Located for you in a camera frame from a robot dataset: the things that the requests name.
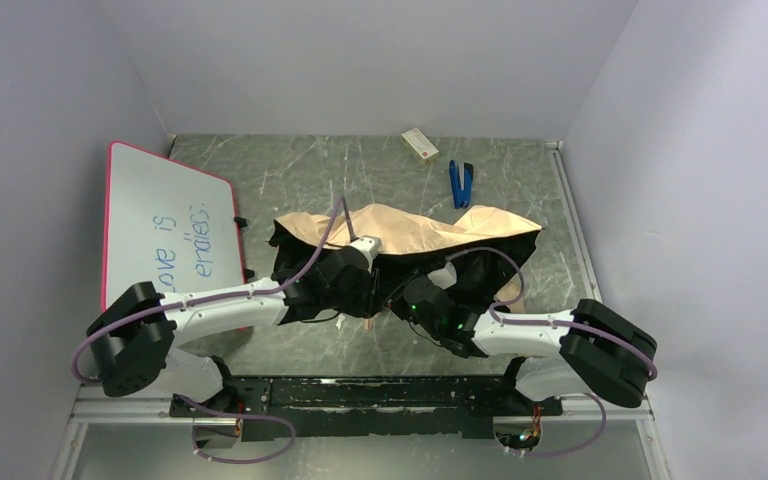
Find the blue stapler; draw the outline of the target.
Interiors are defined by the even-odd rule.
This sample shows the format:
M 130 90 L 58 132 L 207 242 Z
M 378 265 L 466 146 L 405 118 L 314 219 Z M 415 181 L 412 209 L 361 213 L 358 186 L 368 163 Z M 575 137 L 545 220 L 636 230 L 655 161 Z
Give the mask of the blue stapler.
M 474 165 L 468 162 L 449 162 L 449 178 L 455 209 L 466 209 L 471 204 Z

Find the pink framed whiteboard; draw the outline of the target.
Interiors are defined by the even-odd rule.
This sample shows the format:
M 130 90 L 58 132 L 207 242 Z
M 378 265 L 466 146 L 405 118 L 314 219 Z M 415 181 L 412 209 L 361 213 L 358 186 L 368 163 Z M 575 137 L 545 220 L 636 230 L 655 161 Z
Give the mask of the pink framed whiteboard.
M 124 142 L 110 143 L 101 306 L 143 281 L 177 293 L 243 284 L 237 215 L 227 180 Z

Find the small white red box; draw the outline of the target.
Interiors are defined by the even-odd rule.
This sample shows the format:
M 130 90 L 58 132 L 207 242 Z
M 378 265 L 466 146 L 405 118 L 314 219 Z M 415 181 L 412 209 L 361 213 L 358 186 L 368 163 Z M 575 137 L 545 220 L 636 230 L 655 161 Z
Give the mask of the small white red box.
M 422 165 L 428 165 L 439 158 L 440 152 L 431 140 L 418 128 L 412 128 L 401 134 L 405 147 Z

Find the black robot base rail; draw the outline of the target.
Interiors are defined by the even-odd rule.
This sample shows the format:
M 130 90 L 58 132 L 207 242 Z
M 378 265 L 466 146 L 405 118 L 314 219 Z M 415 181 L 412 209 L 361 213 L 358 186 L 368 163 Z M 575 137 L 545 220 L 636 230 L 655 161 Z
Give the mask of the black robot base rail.
M 207 407 L 255 415 L 244 442 L 300 437 L 458 434 L 491 439 L 502 417 L 562 414 L 558 399 L 533 403 L 501 374 L 320 378 L 240 376 L 235 395 Z

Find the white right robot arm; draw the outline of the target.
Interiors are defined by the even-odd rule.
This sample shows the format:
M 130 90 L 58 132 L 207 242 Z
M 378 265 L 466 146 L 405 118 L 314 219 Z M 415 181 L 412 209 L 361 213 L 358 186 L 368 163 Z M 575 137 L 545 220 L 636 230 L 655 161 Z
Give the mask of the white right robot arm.
M 656 340 L 594 299 L 546 314 L 481 312 L 420 277 L 386 305 L 458 357 L 514 356 L 513 387 L 531 401 L 590 393 L 637 408 L 657 375 Z

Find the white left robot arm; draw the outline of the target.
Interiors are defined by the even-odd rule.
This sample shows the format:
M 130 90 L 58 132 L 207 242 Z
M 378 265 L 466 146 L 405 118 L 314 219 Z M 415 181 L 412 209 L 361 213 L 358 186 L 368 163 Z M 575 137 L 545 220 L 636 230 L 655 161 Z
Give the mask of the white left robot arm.
M 197 402 L 230 382 L 228 368 L 182 345 L 243 327 L 272 327 L 315 319 L 323 311 L 360 316 L 373 290 L 379 244 L 362 237 L 319 252 L 284 282 L 261 278 L 238 287 L 161 293 L 150 281 L 129 287 L 88 328 L 98 381 L 111 398 L 153 388 Z

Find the beige folding umbrella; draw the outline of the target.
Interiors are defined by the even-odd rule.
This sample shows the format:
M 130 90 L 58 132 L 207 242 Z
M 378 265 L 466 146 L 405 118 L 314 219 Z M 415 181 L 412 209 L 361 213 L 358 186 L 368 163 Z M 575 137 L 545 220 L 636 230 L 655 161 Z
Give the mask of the beige folding umbrella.
M 534 253 L 542 230 L 496 207 L 471 207 L 447 224 L 383 204 L 367 205 L 348 219 L 292 212 L 276 218 L 274 227 L 269 240 L 277 250 L 272 277 L 279 282 L 298 273 L 319 252 L 339 250 L 364 235 L 381 239 L 373 264 L 371 305 L 355 317 L 392 312 L 387 301 L 446 262 L 455 266 L 457 283 L 445 291 L 463 295 L 466 304 L 484 312 L 500 301 L 500 291 Z

